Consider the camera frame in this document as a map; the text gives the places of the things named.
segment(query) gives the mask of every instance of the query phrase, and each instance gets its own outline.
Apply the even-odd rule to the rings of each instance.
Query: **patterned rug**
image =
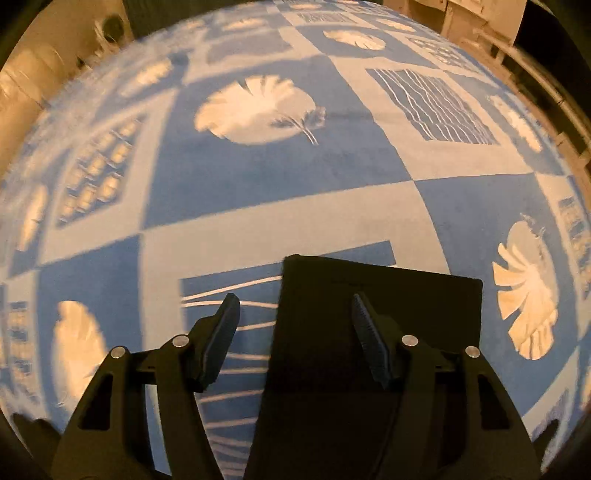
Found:
[[[0,197],[6,414],[63,428],[110,348],[157,348],[233,291],[198,404],[240,478],[293,253],[480,278],[481,350],[532,437],[560,420],[546,462],[591,396],[571,173],[488,70],[380,5],[251,3],[134,42],[52,101]]]

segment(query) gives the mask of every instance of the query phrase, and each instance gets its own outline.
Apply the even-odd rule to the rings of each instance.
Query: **metal screw head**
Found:
[[[124,346],[116,346],[111,350],[111,356],[113,358],[121,358],[125,355],[125,347]]]
[[[475,346],[467,346],[466,355],[472,358],[478,358],[480,356],[480,350]]]
[[[179,348],[189,344],[189,337],[186,335],[177,335],[173,338],[173,345]]]
[[[405,335],[402,337],[402,342],[406,346],[417,346],[418,338],[414,335]]]

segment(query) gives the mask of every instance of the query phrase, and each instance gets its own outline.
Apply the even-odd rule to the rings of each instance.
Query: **beige wall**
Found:
[[[95,39],[95,20],[111,13],[124,19],[126,35],[131,39],[121,0],[53,0],[27,28],[8,61],[23,49],[35,50],[49,43],[64,60],[67,71],[74,72],[76,57],[89,57],[99,47]]]
[[[131,40],[122,0],[53,0],[27,28],[12,51],[7,65],[12,64],[17,70],[21,64],[28,64],[29,68],[34,64],[35,68],[39,68],[37,62],[30,60],[33,55],[31,52],[38,51],[41,45],[49,44],[62,57],[66,73],[72,76],[76,73],[76,57],[88,58],[99,48],[95,39],[95,20],[113,13],[124,19],[126,37]],[[64,80],[61,78],[54,85],[56,77],[52,77],[49,72],[35,77],[35,85],[44,94],[57,91]],[[35,100],[38,100],[37,95],[31,95],[31,92],[18,92],[12,96],[9,104],[0,109],[0,176],[18,152],[31,125],[41,112]]]
[[[489,19],[489,26],[515,43],[527,0],[498,0]]]

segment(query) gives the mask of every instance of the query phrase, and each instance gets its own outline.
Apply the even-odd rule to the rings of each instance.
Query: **square pattern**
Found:
[[[310,77],[309,71],[324,82]],[[238,78],[229,74],[194,85],[180,93],[168,123],[145,227],[410,178],[388,139],[326,57],[264,64],[241,71]],[[286,113],[270,112],[269,120],[264,113],[252,120],[245,113],[246,120],[238,125],[233,117],[223,116],[225,106],[217,107],[249,102],[254,95],[272,98],[286,85],[293,85],[285,100]],[[214,111],[215,118],[210,116]],[[349,122],[348,115],[355,122]],[[382,161],[385,155],[387,162]]]
[[[331,60],[414,180],[531,172],[509,136],[447,73],[380,57]]]
[[[281,260],[337,252],[484,281],[484,353],[532,437],[561,420],[547,463],[591,396],[590,227],[568,168],[519,100],[425,27],[367,2],[296,5],[157,32],[40,119],[0,192],[2,408],[66,424],[60,325],[91,325],[104,352],[157,348],[232,290],[241,324],[199,409],[240,477]],[[555,311],[520,340],[536,300]]]
[[[573,279],[579,338],[583,338],[591,325],[591,288],[589,264],[591,231],[589,220],[576,193],[576,187],[567,178],[537,173],[536,179],[552,210],[560,231],[562,245],[569,259]]]
[[[67,174],[66,188],[60,199],[60,216],[56,222],[58,228],[121,199],[134,144],[145,120],[145,115],[127,118],[83,145]]]
[[[200,43],[199,33],[194,33],[195,43]],[[186,51],[174,51],[168,54],[155,51],[150,56],[139,56],[137,65],[125,68],[113,84],[112,91],[96,111],[94,123],[103,122],[112,115],[158,95],[165,90],[177,87],[186,74],[189,58]]]
[[[37,312],[44,321],[38,325],[38,350],[51,359],[41,374],[47,408],[60,427],[83,391],[74,382],[76,368],[84,366],[92,375],[116,345],[142,350],[138,254],[139,239],[133,236],[39,271]],[[69,343],[71,338],[76,343]]]
[[[326,254],[331,258],[394,265],[389,242]],[[281,287],[281,263],[181,280],[181,308],[189,330],[211,315],[229,291],[241,300],[241,320],[220,376],[199,399],[199,410],[220,465],[236,461],[236,451],[224,450],[223,439],[251,442],[265,385],[272,333]],[[238,449],[248,455],[248,448]]]
[[[564,175],[559,155],[524,115],[521,101],[507,88],[493,86],[474,77],[451,73],[451,77],[491,116],[506,133],[524,161],[536,172]]]
[[[54,188],[61,202],[53,202],[46,213],[41,263],[100,248],[140,231],[158,148],[176,95],[176,90],[166,90],[124,109],[95,126],[87,135],[90,142],[74,149]]]
[[[298,27],[298,31],[325,55],[362,59],[379,55],[400,63],[437,68],[409,46],[379,29],[311,25]]]
[[[20,211],[22,221],[13,234],[14,243],[10,244],[14,250],[8,277],[15,277],[35,267],[47,228],[48,212],[56,198],[59,198],[56,183],[70,154],[70,150],[62,153],[47,167],[40,181],[33,183],[29,202]]]
[[[524,414],[560,372],[577,342],[574,288],[564,281],[557,286],[558,279],[571,275],[554,215],[549,206],[543,207],[547,202],[532,174],[426,180],[417,182],[417,188],[450,272],[484,283],[481,350]],[[493,201],[495,208],[488,209]],[[515,251],[522,260],[515,261]],[[540,276],[537,286],[519,278],[507,280],[505,269],[519,272],[524,265]],[[506,290],[508,284],[522,288]],[[524,294],[521,301],[517,293]],[[515,303],[510,306],[505,298]],[[552,305],[556,321],[545,308],[529,317],[532,301]],[[524,387],[524,378],[536,382]]]
[[[190,54],[185,84],[279,60],[303,60],[320,55],[294,27],[252,28],[204,42]]]
[[[425,140],[498,144],[490,129],[441,78],[409,69],[372,69],[369,74]]]

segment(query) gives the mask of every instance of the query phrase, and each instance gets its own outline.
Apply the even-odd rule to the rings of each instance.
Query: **wall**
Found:
[[[53,0],[22,35],[8,57],[7,65],[12,63],[18,66],[19,62],[26,62],[27,50],[37,51],[39,46],[49,44],[62,57],[66,73],[72,76],[77,72],[76,57],[88,58],[99,47],[95,39],[94,21],[112,13],[124,19],[126,37],[131,40],[129,22],[121,0]],[[43,78],[44,85],[38,86],[44,92],[54,92],[60,88],[59,84],[53,85],[55,78],[49,75]],[[15,95],[9,105],[0,109],[0,176],[18,152],[40,112],[41,108],[34,99],[22,92]]]
[[[64,60],[67,71],[74,72],[76,57],[89,57],[99,47],[94,21],[109,13],[127,19],[121,0],[53,0],[27,28],[8,61],[25,48],[34,50],[40,44],[49,43]],[[131,35],[128,26],[126,33]]]

